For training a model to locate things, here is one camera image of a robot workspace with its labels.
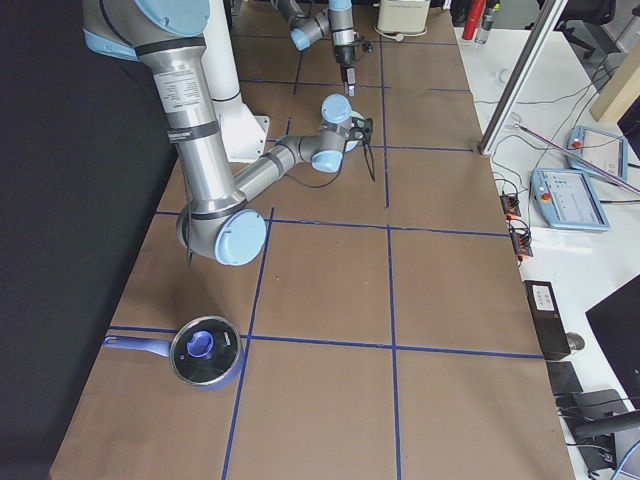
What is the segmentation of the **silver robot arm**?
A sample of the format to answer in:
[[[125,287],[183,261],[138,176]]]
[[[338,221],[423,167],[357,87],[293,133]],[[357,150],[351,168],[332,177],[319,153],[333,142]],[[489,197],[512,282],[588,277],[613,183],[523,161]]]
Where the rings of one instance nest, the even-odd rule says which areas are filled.
[[[328,7],[313,17],[306,15],[294,0],[271,1],[270,4],[286,20],[290,38],[299,51],[310,48],[325,36],[331,38],[345,93],[353,97],[358,37],[353,24],[352,2],[330,0]]]
[[[251,262],[266,240],[263,217],[249,203],[295,165],[336,173],[356,145],[352,8],[333,1],[314,17],[293,1],[279,11],[291,37],[306,48],[330,35],[345,90],[322,103],[312,136],[285,136],[263,145],[267,121],[242,100],[224,5],[219,1],[87,1],[84,35],[96,53],[139,62],[152,72],[185,179],[187,203],[176,229],[190,255],[223,265]]]

